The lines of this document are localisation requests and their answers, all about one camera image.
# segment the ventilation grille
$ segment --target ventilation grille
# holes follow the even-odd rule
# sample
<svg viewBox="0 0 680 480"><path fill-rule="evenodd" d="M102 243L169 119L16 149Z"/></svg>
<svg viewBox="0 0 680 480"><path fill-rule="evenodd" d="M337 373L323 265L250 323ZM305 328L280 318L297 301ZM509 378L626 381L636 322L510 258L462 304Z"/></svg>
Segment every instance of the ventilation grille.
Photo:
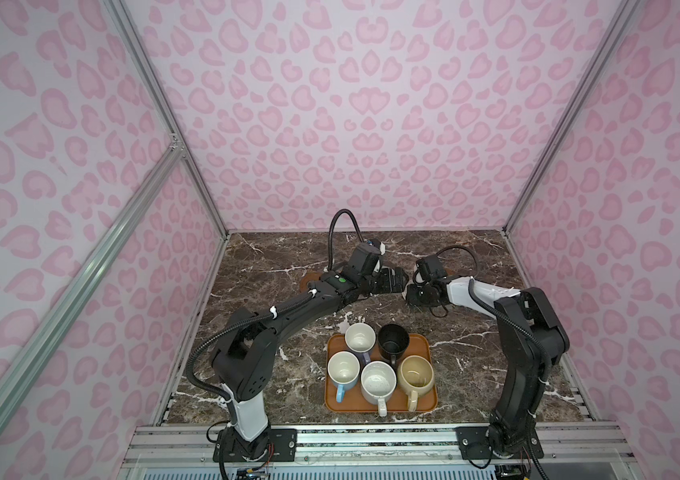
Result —
<svg viewBox="0 0 680 480"><path fill-rule="evenodd" d="M235 469L229 469L235 478ZM144 480L221 480L214 468L149 468ZM443 466L278 467L269 480L497 480L493 468Z"/></svg>

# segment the black mounting plate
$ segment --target black mounting plate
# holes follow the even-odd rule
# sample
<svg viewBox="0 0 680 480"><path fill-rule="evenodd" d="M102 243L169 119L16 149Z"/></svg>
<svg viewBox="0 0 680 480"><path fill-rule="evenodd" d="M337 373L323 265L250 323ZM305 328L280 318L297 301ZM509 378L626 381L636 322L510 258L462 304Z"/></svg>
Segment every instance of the black mounting plate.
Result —
<svg viewBox="0 0 680 480"><path fill-rule="evenodd" d="M494 455L489 451L487 446L487 429L488 427L457 427L457 446L460 447L460 454L463 460L487 460L489 456ZM537 431L532 432L532 448L534 449L537 458L542 458L545 453L542 451ZM516 453L512 458L521 458L521 453Z"/></svg>
<svg viewBox="0 0 680 480"><path fill-rule="evenodd" d="M293 462L295 461L295 451L297 450L297 430L295 428L272 428L269 436L270 443L273 444L273 462ZM215 444L215 453L212 460L218 462L220 452L220 444ZM241 456L239 452L226 452L225 462L241 463L249 462L246 458ZM265 458L258 460L260 463L265 461Z"/></svg>

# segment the mug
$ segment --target mug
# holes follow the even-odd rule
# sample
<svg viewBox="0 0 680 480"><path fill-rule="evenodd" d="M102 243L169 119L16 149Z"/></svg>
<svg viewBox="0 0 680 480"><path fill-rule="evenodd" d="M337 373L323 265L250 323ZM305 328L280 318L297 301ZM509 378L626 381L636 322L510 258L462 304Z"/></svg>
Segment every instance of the mug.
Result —
<svg viewBox="0 0 680 480"><path fill-rule="evenodd" d="M356 385L360 371L361 365L353 353L337 352L329 359L327 374L337 388L337 403L342 402L345 392Z"/></svg>
<svg viewBox="0 0 680 480"><path fill-rule="evenodd" d="M361 373L361 394L372 405L377 405L377 414L387 416L385 402L393 396L396 389L396 373L385 362L372 362Z"/></svg>
<svg viewBox="0 0 680 480"><path fill-rule="evenodd" d="M345 344L364 365L371 362L369 355L374 348L374 329L366 323L354 323L345 331Z"/></svg>
<svg viewBox="0 0 680 480"><path fill-rule="evenodd" d="M398 386L409 397L409 411L417 410L417 399L433 388L433 366L419 355L409 355L398 366Z"/></svg>
<svg viewBox="0 0 680 480"><path fill-rule="evenodd" d="M387 360L392 368L396 368L396 361L401 359L409 347L409 332L401 325L388 323L377 334L377 342L380 344L383 359Z"/></svg>

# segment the pink wall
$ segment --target pink wall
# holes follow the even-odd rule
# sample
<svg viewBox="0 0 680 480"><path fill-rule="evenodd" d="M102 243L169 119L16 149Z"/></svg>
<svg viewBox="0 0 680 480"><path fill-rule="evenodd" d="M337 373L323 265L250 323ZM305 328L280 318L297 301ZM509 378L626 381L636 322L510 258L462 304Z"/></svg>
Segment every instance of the pink wall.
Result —
<svg viewBox="0 0 680 480"><path fill-rule="evenodd" d="M0 376L167 141L99 2L0 1Z"/></svg>
<svg viewBox="0 0 680 480"><path fill-rule="evenodd" d="M115 475L156 408L219 242L179 165L4 430L0 478Z"/></svg>
<svg viewBox="0 0 680 480"><path fill-rule="evenodd" d="M234 230L504 224L617 0L128 0Z"/></svg>
<svg viewBox="0 0 680 480"><path fill-rule="evenodd" d="M650 2L513 243L603 417L680 479L680 2Z"/></svg>

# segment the yellow mug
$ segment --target yellow mug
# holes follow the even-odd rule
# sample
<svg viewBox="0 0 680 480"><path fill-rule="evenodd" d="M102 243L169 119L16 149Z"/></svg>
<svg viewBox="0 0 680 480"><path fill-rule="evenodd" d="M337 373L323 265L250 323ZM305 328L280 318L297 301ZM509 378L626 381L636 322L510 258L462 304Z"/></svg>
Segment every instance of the yellow mug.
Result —
<svg viewBox="0 0 680 480"><path fill-rule="evenodd" d="M417 399L433 388L433 366L419 355L410 355L399 363L398 386L409 397L409 411L417 410Z"/></svg>

